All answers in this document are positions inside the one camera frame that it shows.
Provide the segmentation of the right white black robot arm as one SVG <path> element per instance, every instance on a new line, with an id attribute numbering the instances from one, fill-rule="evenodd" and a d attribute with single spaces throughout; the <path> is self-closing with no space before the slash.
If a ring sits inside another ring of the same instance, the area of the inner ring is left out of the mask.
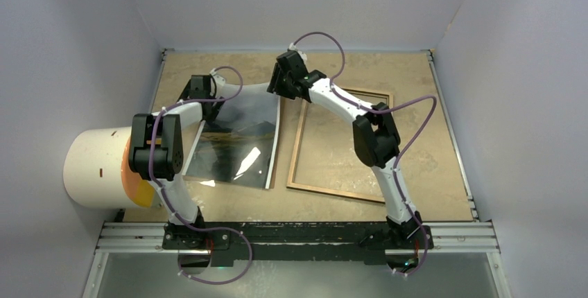
<path id="1" fill-rule="evenodd" d="M 355 154 L 372 169 L 383 194 L 391 242 L 398 247 L 413 242 L 422 221 L 401 173 L 401 139 L 388 106 L 360 100 L 322 72 L 309 71 L 297 51 L 277 57 L 268 92 L 289 99 L 302 98 L 351 125 Z"/>

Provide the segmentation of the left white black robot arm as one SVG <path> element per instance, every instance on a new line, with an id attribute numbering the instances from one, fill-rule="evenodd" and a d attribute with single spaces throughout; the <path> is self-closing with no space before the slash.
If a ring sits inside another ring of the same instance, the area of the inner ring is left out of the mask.
<path id="1" fill-rule="evenodd" d="M 130 170 L 139 174 L 142 182 L 148 182 L 161 199 L 168 216 L 168 235 L 179 234 L 191 249 L 205 244 L 209 230 L 182 177 L 182 130 L 218 116 L 225 101 L 220 95 L 225 83 L 215 73 L 193 75 L 176 103 L 155 113 L 136 114 L 132 119 Z"/>

